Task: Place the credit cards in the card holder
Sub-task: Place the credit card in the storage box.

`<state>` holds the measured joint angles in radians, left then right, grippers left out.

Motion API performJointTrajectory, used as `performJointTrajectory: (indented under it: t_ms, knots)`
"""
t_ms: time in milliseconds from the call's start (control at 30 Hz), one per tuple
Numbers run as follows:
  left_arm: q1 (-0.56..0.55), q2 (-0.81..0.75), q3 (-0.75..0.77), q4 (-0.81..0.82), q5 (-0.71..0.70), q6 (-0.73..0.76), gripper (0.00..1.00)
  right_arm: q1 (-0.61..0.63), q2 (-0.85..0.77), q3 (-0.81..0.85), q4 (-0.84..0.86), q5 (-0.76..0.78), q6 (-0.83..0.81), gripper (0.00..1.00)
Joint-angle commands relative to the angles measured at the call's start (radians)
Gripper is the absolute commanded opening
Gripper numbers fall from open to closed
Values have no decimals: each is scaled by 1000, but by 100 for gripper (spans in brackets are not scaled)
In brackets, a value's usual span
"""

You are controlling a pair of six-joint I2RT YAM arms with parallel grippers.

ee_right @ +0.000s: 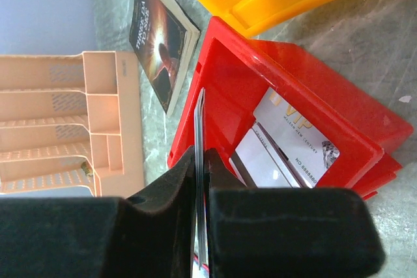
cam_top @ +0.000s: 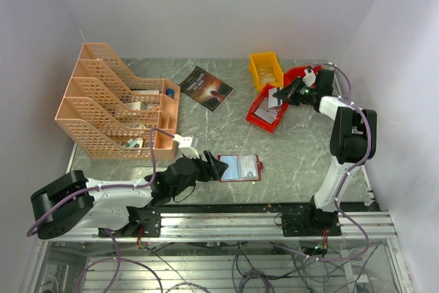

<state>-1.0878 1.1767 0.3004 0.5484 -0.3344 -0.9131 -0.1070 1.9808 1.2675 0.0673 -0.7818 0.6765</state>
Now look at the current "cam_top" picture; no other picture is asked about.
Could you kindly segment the white magnetic stripe card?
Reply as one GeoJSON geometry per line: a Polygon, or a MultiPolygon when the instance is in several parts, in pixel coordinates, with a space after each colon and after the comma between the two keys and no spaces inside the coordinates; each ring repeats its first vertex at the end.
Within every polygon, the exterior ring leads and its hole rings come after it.
{"type": "Polygon", "coordinates": [[[281,90],[280,87],[271,88],[268,91],[268,108],[276,108],[282,106],[283,101],[276,97],[275,94],[281,90]]]}

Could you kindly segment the red leather card holder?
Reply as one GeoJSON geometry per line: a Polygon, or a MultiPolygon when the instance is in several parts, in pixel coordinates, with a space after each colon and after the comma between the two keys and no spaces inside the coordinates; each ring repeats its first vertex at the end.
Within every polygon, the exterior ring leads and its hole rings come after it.
{"type": "Polygon", "coordinates": [[[263,163],[256,154],[251,155],[219,155],[217,159],[228,165],[221,175],[221,182],[260,181],[263,163]]]}

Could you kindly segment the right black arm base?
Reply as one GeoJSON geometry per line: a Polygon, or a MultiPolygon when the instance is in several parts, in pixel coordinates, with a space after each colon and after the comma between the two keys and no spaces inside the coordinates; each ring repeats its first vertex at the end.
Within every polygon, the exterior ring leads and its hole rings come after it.
{"type": "Polygon", "coordinates": [[[317,215],[280,213],[274,220],[282,230],[283,237],[329,237],[340,236],[337,213],[318,213],[317,215]]]}

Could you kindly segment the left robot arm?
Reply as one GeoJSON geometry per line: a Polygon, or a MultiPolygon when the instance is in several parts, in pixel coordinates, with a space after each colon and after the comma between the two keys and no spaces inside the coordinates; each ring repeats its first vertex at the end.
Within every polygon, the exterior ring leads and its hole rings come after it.
{"type": "Polygon", "coordinates": [[[27,236],[48,240],[84,228],[132,236],[140,219],[131,209],[167,204],[198,182],[219,181],[227,169],[206,150],[202,158],[180,157],[166,170],[138,180],[95,180],[73,170],[31,195],[35,223],[27,236]]]}

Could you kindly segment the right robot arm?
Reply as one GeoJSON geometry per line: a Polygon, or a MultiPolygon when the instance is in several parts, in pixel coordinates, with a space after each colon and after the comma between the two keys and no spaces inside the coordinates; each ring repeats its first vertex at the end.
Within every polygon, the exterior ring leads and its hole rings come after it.
{"type": "Polygon", "coordinates": [[[361,108],[345,96],[333,94],[336,68],[314,71],[313,67],[307,67],[306,71],[314,75],[310,83],[297,77],[285,88],[274,92],[273,97],[294,106],[312,106],[316,112],[333,120],[329,141],[330,168],[311,199],[313,212],[302,219],[303,229],[310,235],[317,235],[327,226],[326,218],[318,211],[339,211],[341,197],[351,177],[375,155],[377,112],[361,108]]]}

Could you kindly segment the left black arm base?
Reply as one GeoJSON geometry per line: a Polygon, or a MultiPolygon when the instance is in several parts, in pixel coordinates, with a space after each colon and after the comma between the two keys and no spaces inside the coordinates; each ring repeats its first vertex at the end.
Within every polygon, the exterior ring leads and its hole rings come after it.
{"type": "Polygon", "coordinates": [[[98,237],[109,237],[108,228],[115,237],[159,237],[161,216],[147,209],[128,209],[127,214],[112,215],[98,227],[98,237]]]}

